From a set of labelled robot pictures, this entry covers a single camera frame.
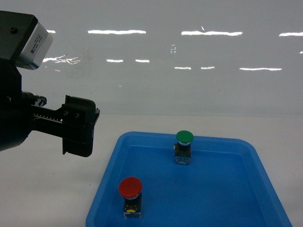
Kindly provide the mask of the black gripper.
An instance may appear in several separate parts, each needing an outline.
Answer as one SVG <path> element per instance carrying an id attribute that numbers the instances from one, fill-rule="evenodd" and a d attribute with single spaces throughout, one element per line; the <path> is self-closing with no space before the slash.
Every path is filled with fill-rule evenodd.
<path id="1" fill-rule="evenodd" d="M 31 131 L 62 137 L 62 153 L 89 157 L 93 150 L 94 127 L 100 115 L 95 102 L 66 96 L 61 122 L 48 117 L 45 98 L 22 91 L 22 76 L 15 65 L 38 19 L 34 15 L 0 12 L 0 149 L 19 146 Z"/>

